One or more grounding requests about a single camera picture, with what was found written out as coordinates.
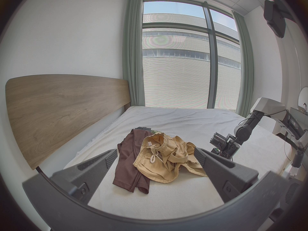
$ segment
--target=window frame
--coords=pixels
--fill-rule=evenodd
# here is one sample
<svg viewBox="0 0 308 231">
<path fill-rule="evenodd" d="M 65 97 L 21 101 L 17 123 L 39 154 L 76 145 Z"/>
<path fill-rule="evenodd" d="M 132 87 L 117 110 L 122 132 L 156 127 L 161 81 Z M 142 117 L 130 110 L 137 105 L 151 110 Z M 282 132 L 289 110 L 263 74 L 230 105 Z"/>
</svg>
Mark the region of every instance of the window frame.
<svg viewBox="0 0 308 231">
<path fill-rule="evenodd" d="M 187 30 L 194 30 L 202 33 L 207 33 L 209 35 L 209 44 L 210 44 L 210 90 L 209 90 L 209 98 L 208 98 L 208 104 L 207 108 L 211 109 L 215 107 L 215 101 L 216 101 L 216 94 L 217 94 L 217 82 L 218 82 L 218 50 L 217 50 L 217 40 L 216 36 L 225 38 L 227 40 L 233 41 L 234 43 L 240 45 L 240 41 L 236 38 L 233 38 L 227 34 L 215 31 L 214 28 L 214 22 L 212 20 L 211 16 L 211 10 L 217 11 L 219 13 L 222 13 L 232 19 L 233 16 L 221 9 L 215 8 L 213 6 L 208 5 L 208 3 L 205 1 L 197 2 L 193 0 L 143 0 L 143 2 L 182 2 L 182 3 L 188 3 L 193 5 L 198 5 L 203 8 L 204 16 L 206 19 L 206 25 L 207 28 L 201 27 L 201 26 L 194 26 L 189 24 L 183 24 L 183 23 L 173 23 L 173 22 L 147 22 L 142 23 L 142 29 L 148 29 L 148 28 L 177 28 L 177 29 L 187 29 Z"/>
</svg>

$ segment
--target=pile of clothes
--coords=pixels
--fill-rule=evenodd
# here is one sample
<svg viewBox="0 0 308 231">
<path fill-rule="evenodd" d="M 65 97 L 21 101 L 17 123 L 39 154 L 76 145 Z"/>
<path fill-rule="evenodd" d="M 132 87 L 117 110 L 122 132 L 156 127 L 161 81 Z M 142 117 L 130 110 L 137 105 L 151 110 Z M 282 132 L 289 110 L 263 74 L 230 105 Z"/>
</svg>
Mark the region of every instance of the pile of clothes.
<svg viewBox="0 0 308 231">
<path fill-rule="evenodd" d="M 180 137 L 138 127 L 118 144 L 119 162 L 113 184 L 134 192 L 135 187 L 149 193 L 150 179 L 169 183 L 179 175 L 182 165 L 193 174 L 206 176 L 194 156 L 195 145 Z"/>
</svg>

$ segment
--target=corrugated metal facade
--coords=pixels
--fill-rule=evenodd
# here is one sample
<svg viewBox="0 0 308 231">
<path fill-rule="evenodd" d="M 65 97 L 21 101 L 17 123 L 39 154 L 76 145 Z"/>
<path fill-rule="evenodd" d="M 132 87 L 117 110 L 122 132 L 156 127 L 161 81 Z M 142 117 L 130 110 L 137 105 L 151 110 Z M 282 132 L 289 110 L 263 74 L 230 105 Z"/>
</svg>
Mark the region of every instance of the corrugated metal facade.
<svg viewBox="0 0 308 231">
<path fill-rule="evenodd" d="M 144 22 L 167 22 L 168 14 L 145 14 Z M 205 19 L 172 14 L 177 23 L 204 26 Z M 210 85 L 209 58 L 197 58 L 197 52 L 210 53 L 207 33 L 175 28 L 143 29 L 144 92 L 146 106 L 206 108 Z M 156 54 L 149 55 L 148 49 Z M 178 51 L 185 50 L 183 55 Z M 239 45 L 217 37 L 218 86 L 215 108 L 236 110 L 241 84 L 241 53 Z"/>
</svg>

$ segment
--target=blue sky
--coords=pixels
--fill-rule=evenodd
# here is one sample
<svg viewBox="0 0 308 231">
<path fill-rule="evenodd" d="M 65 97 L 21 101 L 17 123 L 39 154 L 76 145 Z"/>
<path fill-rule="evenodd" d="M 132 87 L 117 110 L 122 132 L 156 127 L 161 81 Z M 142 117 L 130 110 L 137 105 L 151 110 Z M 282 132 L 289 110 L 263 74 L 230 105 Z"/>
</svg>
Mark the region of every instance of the blue sky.
<svg viewBox="0 0 308 231">
<path fill-rule="evenodd" d="M 143 13 L 179 13 L 205 18 L 201 6 L 182 2 L 144 2 Z M 213 21 L 237 31 L 232 18 L 213 10 L 211 10 L 211 15 Z"/>
</svg>

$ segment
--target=bed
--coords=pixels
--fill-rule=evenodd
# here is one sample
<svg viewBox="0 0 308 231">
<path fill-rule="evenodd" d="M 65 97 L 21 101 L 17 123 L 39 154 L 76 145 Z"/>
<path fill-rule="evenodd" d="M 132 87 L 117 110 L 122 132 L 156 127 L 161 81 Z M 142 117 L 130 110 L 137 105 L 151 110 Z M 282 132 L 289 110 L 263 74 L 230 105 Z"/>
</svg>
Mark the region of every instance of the bed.
<svg viewBox="0 0 308 231">
<path fill-rule="evenodd" d="M 90 125 L 122 106 L 129 106 L 126 80 L 86 75 L 31 75 L 10 79 L 6 105 L 16 142 L 35 169 L 59 147 Z M 211 150 L 215 132 L 233 133 L 244 118 L 221 109 L 128 108 L 124 114 L 77 153 L 66 167 L 117 148 L 136 127 L 149 127 L 179 136 Z M 285 145 L 290 156 L 291 146 Z M 256 169 L 259 177 L 271 170 L 281 173 L 287 163 L 284 141 L 260 126 L 233 160 Z M 223 204 L 207 177 L 181 168 L 171 183 L 150 182 L 149 194 L 128 192 L 112 184 L 118 159 L 89 202 L 98 210 L 139 219 L 170 219 L 199 214 Z"/>
<path fill-rule="evenodd" d="M 211 150 L 209 143 L 214 132 L 227 135 L 244 118 L 221 109 L 174 109 L 155 107 L 130 107 L 108 128 L 94 138 L 67 164 L 70 167 L 117 147 L 123 138 L 136 127 L 149 127 L 170 136 L 178 135 L 197 147 Z M 284 167 L 284 141 L 257 126 L 250 139 L 235 154 L 234 161 L 258 170 L 261 177 L 267 171 L 280 173 Z M 286 144 L 286 153 L 291 148 Z M 89 205 L 130 218 L 170 219 L 199 214 L 223 204 L 207 177 L 189 173 L 184 167 L 171 183 L 150 181 L 146 195 L 137 188 L 134 193 L 112 184 L 118 158 L 102 180 Z"/>
</svg>

